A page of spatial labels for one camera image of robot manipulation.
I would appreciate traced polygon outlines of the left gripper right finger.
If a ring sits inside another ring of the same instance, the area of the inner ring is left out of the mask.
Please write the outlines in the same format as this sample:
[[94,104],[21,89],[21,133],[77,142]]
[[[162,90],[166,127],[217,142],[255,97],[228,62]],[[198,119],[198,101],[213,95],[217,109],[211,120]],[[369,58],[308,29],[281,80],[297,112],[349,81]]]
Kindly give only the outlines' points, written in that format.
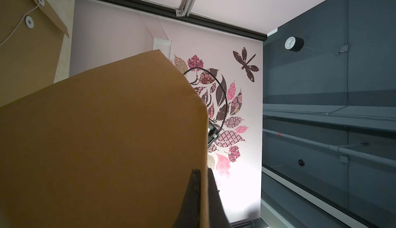
[[211,228],[231,228],[224,212],[212,169],[208,168],[209,224]]

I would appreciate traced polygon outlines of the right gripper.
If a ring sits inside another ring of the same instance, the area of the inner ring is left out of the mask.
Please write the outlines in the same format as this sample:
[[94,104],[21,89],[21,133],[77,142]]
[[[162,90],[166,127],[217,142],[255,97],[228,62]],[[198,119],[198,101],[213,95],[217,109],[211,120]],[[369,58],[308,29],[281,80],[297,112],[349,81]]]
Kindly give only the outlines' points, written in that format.
[[209,123],[208,123],[208,148],[210,148],[210,146],[217,139],[217,137],[218,137],[218,129],[211,121],[209,121]]

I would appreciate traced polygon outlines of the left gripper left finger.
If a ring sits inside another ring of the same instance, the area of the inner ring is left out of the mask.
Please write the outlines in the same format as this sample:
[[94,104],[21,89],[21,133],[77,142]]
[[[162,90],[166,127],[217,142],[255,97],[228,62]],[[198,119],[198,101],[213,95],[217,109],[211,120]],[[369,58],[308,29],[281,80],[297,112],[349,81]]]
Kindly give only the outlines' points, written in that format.
[[180,213],[174,228],[199,228],[201,211],[201,172],[192,170]]

